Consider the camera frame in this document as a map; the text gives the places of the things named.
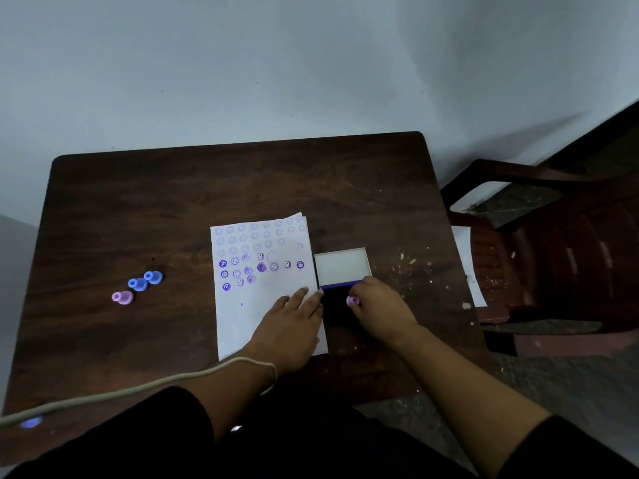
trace white cable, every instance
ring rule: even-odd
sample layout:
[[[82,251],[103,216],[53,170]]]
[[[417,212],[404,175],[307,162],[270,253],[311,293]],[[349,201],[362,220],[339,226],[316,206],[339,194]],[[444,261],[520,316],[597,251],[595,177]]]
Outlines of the white cable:
[[[88,395],[87,397],[78,397],[76,399],[60,400],[60,402],[46,403],[45,405],[40,405],[36,408],[23,410],[22,412],[0,417],[0,430],[6,427],[10,427],[11,425],[15,425],[16,423],[22,423],[23,421],[30,418],[39,417],[41,415],[46,415],[53,412],[59,412],[60,410],[68,410],[70,408],[79,407],[80,405],[86,405],[87,403],[106,402],[107,400],[121,399],[123,397],[129,397],[130,395],[138,394],[140,392],[145,392],[146,390],[150,390],[151,388],[166,385],[167,383],[171,383],[172,381],[186,380],[189,378],[199,378],[201,376],[210,375],[211,373],[222,370],[223,368],[229,366],[231,363],[236,362],[248,362],[252,363],[253,365],[273,368],[275,381],[273,382],[273,385],[263,391],[260,395],[268,393],[275,386],[275,382],[277,381],[277,370],[276,366],[273,363],[257,362],[250,358],[245,358],[244,356],[238,356],[237,358],[233,358],[227,362],[223,362],[221,365],[209,368],[208,370],[202,370],[200,372],[192,373],[180,373],[179,375],[160,378],[159,380],[144,383],[143,385],[132,386],[131,388],[125,388],[123,390],[109,392],[107,394]]]

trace wooden table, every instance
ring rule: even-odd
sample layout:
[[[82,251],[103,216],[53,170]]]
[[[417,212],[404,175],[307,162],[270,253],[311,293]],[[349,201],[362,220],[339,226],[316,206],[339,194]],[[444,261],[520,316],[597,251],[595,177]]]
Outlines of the wooden table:
[[[299,211],[315,253],[365,247],[373,275],[421,324],[490,369],[475,312],[463,309],[472,300],[420,133],[74,154],[51,167],[4,413],[211,366],[209,227]],[[151,269],[165,273],[161,285],[129,306],[110,300]],[[326,334],[330,353],[288,386],[353,403],[416,392],[372,338]],[[0,460],[34,458],[144,396],[5,430]]]

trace paper scrap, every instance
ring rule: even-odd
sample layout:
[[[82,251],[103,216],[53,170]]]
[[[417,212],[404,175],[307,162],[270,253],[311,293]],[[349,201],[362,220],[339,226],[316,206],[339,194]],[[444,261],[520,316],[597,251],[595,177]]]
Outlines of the paper scrap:
[[[219,359],[239,351],[280,296],[318,289],[306,219],[211,227]],[[322,323],[314,354],[328,353]]]
[[[473,304],[476,308],[486,307],[486,300],[484,299],[477,278],[475,277],[475,267],[473,266],[473,256],[470,252],[470,227],[460,227],[458,225],[451,225],[452,234],[455,237],[455,244],[457,245],[457,251],[461,258],[461,266],[464,268],[466,279],[468,281],[468,287],[470,288],[470,295],[473,298]]]

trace brown plastic chair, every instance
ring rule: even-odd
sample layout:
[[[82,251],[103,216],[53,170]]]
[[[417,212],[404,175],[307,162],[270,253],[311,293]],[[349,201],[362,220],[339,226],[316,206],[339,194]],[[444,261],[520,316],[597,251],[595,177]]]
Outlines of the brown plastic chair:
[[[497,230],[450,211],[488,181],[553,188],[562,198]],[[639,174],[592,180],[501,161],[476,160],[442,189],[452,225],[471,227],[482,323],[599,321],[595,333],[484,331],[492,351],[514,356],[611,355],[639,340]]]

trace chair armrest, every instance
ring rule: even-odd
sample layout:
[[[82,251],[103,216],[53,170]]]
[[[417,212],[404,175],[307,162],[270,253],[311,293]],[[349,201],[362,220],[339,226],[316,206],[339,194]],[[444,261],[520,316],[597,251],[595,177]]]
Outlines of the chair armrest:
[[[507,163],[505,161],[475,160],[468,168],[442,188],[442,198],[446,209],[450,209],[451,205],[461,197],[488,181],[544,186],[545,188],[553,188],[563,192],[576,185],[593,182],[594,180],[549,168]]]

